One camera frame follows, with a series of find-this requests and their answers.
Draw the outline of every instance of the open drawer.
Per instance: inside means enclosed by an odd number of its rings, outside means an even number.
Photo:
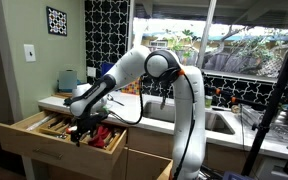
[[[75,143],[70,141],[68,134],[66,134],[66,138],[51,136],[52,133],[56,135],[58,130],[61,131],[60,134],[65,131],[62,127],[54,126],[56,131],[48,128],[49,124],[58,120],[57,118],[67,118],[68,115],[64,114],[50,118],[34,130],[27,130],[32,124],[40,122],[53,113],[42,111],[13,125],[0,123],[2,148],[5,151],[70,169],[97,179],[112,179],[114,164],[126,144],[126,128],[117,127],[120,131],[110,138],[110,143],[106,148],[89,146],[85,139],[81,140],[80,147],[77,147]]]

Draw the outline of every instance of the kitchen counter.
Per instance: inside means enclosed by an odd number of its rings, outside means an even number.
[[[136,122],[139,119],[141,111],[139,96],[120,92],[111,92],[110,94],[114,97],[114,100],[119,101],[125,105],[121,106],[113,101],[108,101],[107,107],[110,110],[114,111],[124,120],[129,122]],[[150,100],[161,102],[162,98],[151,95],[143,95],[143,106],[147,101]],[[174,101],[173,99],[166,99],[166,103],[174,104]],[[42,99],[38,101],[38,105],[44,108],[51,108],[63,112],[69,112],[68,107],[63,106],[63,99],[58,97],[51,96]],[[229,124],[230,128],[235,133],[233,135],[229,135],[206,130],[207,142],[241,150],[243,149],[244,144],[244,149],[249,151],[253,144],[256,131],[252,131],[250,127],[245,125],[243,126],[244,128],[242,131],[242,124],[240,119],[238,119],[236,115],[230,111],[217,111],[217,113],[221,114],[224,117],[224,119],[227,121],[227,124]],[[113,116],[109,116],[107,120],[114,123],[122,124],[122,122],[120,122]],[[145,117],[142,117],[141,122],[135,126],[167,134],[173,134],[174,131],[173,123],[158,121]],[[276,138],[268,137],[263,141],[259,153],[267,156],[287,159],[288,158],[288,150],[286,149],[287,146],[288,143],[286,142],[281,142],[278,141],[278,139]]]

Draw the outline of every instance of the light switch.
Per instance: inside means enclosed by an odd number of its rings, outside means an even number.
[[[36,61],[34,45],[24,44],[24,53],[25,53],[26,62]]]
[[[96,68],[87,67],[87,76],[96,77]]]

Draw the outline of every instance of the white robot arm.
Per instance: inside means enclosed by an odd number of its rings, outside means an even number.
[[[204,82],[198,68],[182,66],[173,52],[156,50],[151,53],[145,46],[135,47],[83,95],[68,98],[64,104],[70,107],[78,121],[92,121],[90,111],[102,97],[144,73],[158,81],[173,84],[176,117],[170,173],[173,179],[195,179],[205,155]]]

